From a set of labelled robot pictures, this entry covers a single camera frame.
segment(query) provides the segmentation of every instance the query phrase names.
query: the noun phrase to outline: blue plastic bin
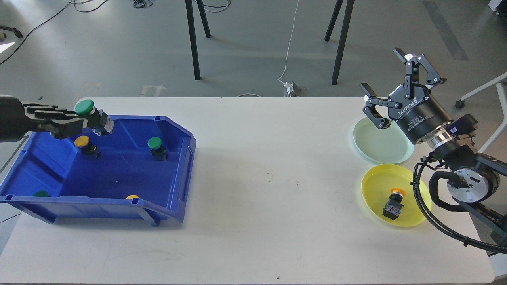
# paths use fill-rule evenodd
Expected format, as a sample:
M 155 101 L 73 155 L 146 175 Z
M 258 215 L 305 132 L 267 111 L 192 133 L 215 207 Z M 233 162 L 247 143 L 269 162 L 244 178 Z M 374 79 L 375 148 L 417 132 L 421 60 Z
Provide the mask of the blue plastic bin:
M 33 133 L 0 186 L 0 203 L 53 223 L 56 218 L 143 219 L 152 226 L 183 222 L 196 140 L 167 117 L 111 116 L 112 134 L 87 135 L 100 156 L 83 155 L 77 136 L 58 140 Z M 168 150 L 157 161 L 147 141 Z M 46 191 L 49 197 L 34 197 Z M 139 198 L 125 199 L 129 195 Z

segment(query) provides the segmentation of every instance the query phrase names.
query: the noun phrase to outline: stool leg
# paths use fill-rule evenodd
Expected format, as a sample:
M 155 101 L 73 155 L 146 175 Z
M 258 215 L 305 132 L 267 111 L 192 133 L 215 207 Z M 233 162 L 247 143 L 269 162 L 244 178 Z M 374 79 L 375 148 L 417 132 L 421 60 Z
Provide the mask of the stool leg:
M 206 18 L 206 10 L 204 9 L 204 4 L 202 3 L 202 0 L 196 1 L 197 7 L 199 8 L 199 14 L 201 14 L 202 25 L 204 26 L 204 33 L 206 34 L 207 38 L 210 38 L 211 34 L 209 33 L 208 19 Z
M 502 113 L 503 113 L 503 121 L 496 129 L 496 131 L 491 135 L 491 137 L 484 143 L 484 145 L 481 147 L 479 152 L 483 153 L 485 152 L 488 147 L 500 136 L 500 134 L 505 129 L 505 126 L 507 126 L 507 98 L 505 97 L 505 89 L 503 88 L 502 82 L 498 82 L 496 84 L 496 90 L 498 91 L 498 97 L 500 98 L 500 105 L 502 107 Z
M 194 10 L 192 9 L 192 0 L 185 0 L 187 7 L 187 20 L 189 23 L 190 48 L 192 50 L 192 62 L 194 64 L 195 80 L 201 80 L 201 71 L 199 70 L 199 56 L 197 55 L 197 40 L 195 38 Z
M 328 30 L 325 32 L 324 41 L 329 42 L 331 38 L 331 33 L 333 32 L 333 28 L 336 24 L 336 19 L 338 18 L 338 14 L 340 13 L 340 9 L 342 8 L 343 0 L 336 0 L 335 9 L 333 10 L 333 14 L 331 15 L 331 21 L 329 21 Z
M 335 68 L 333 69 L 333 78 L 331 79 L 331 84 L 333 85 L 336 85 L 338 82 L 338 74 L 340 73 L 340 66 L 342 65 L 343 50 L 345 50 L 345 42 L 347 41 L 348 26 L 350 24 L 350 17 L 352 16 L 353 7 L 354 0 L 347 0 L 342 24 L 342 32 L 340 34 L 340 41 L 338 43 L 338 52 L 336 53 Z

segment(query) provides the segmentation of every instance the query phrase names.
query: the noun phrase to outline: gray floor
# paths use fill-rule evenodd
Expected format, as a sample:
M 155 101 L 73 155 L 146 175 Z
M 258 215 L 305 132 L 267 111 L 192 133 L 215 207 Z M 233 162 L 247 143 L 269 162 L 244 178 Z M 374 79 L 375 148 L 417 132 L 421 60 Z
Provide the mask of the gray floor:
M 100 2 L 78 8 L 92 9 Z M 204 2 L 220 5 L 225 0 Z M 111 0 L 92 13 L 78 13 L 69 6 L 0 65 L 0 94 L 69 109 L 85 96 L 280 97 L 278 77 L 296 4 L 296 0 L 232 0 L 224 12 L 207 13 L 210 39 L 204 36 L 194 5 L 200 81 L 194 80 L 183 1 L 155 0 L 150 8 L 134 9 L 128 0 Z M 454 118 L 471 113 L 480 121 L 478 146 L 498 127 L 502 114 L 495 88 L 470 98 L 463 110 L 453 107 L 462 95 L 507 69 L 507 25 L 489 9 L 487 0 L 356 1 L 338 85 L 331 85 L 331 74 L 342 15 L 332 40 L 323 40 L 334 4 L 334 0 L 299 2 L 282 80 L 305 88 L 304 97 L 362 97 L 361 82 L 387 96 L 404 79 L 405 68 L 392 53 L 400 47 L 429 55 L 446 75 L 448 82 L 432 93 Z M 64 6 L 60 0 L 2 0 L 0 24 L 27 35 Z M 2 43 L 16 40 L 16 44 L 0 54 L 0 61 L 19 44 L 12 33 L 7 34 Z M 160 92 L 150 86 L 161 86 Z M 488 154 L 507 161 L 506 136 Z M 0 146 L 0 165 L 18 145 Z M 507 187 L 500 187 L 485 204 L 506 213 Z M 15 213 L 0 206 L 0 221 Z M 1 224 L 0 248 L 15 222 L 16 218 Z M 488 240 L 489 230 L 476 225 L 481 238 Z

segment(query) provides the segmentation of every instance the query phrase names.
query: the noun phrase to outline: plate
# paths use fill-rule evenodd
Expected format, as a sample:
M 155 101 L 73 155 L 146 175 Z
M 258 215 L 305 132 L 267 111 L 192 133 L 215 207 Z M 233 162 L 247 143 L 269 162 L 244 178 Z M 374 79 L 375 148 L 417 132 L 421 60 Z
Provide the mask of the plate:
M 381 220 L 399 227 L 413 227 L 422 223 L 426 218 L 421 213 L 414 198 L 412 190 L 412 171 L 395 164 L 377 165 L 363 177 L 361 190 L 363 199 L 370 210 Z M 389 200 L 391 188 L 401 188 L 407 195 L 403 198 L 402 212 L 396 220 L 391 220 L 382 215 L 385 204 Z M 431 210 L 431 197 L 428 188 L 421 181 L 421 196 Z
M 355 125 L 353 137 L 359 151 L 376 163 L 401 163 L 414 152 L 414 145 L 394 122 L 379 130 L 369 118 L 363 118 Z

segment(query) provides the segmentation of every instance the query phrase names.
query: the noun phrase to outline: robotic arm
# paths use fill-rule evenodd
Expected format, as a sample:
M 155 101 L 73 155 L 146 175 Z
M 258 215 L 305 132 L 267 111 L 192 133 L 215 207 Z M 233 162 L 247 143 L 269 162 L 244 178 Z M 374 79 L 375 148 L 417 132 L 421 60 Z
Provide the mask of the robotic arm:
M 361 83 L 365 92 L 366 106 L 363 112 L 379 129 L 388 128 L 391 121 L 382 117 L 376 106 L 388 108 L 388 116 L 394 120 L 412 144 L 428 143 L 432 152 L 414 169 L 414 196 L 419 208 L 426 218 L 439 230 L 464 242 L 482 249 L 507 253 L 507 218 L 488 209 L 480 202 L 484 201 L 498 188 L 499 174 L 507 175 L 507 164 L 491 156 L 479 153 L 474 147 L 477 120 L 466 114 L 454 121 L 450 115 L 431 95 L 431 88 L 444 83 L 437 70 L 423 54 L 415 56 L 405 54 L 401 49 L 394 49 L 395 55 L 405 64 L 405 80 L 387 99 L 377 98 L 375 92 L 366 83 Z M 419 78 L 419 68 L 428 74 L 426 80 Z M 439 162 L 437 167 L 428 163 Z M 419 193 L 419 180 L 424 167 L 433 170 L 450 169 L 434 172 L 429 181 L 429 192 L 432 201 L 448 211 L 468 211 L 493 229 L 492 237 L 500 246 L 472 240 L 454 232 L 434 217 L 422 200 Z M 438 180 L 447 179 L 447 188 L 457 205 L 443 202 L 438 195 Z
M 97 110 L 92 100 L 83 100 L 75 111 L 38 103 L 22 103 L 12 96 L 0 95 L 0 143 L 19 141 L 29 132 L 48 131 L 63 139 L 91 128 L 97 135 L 112 133 L 114 121 Z

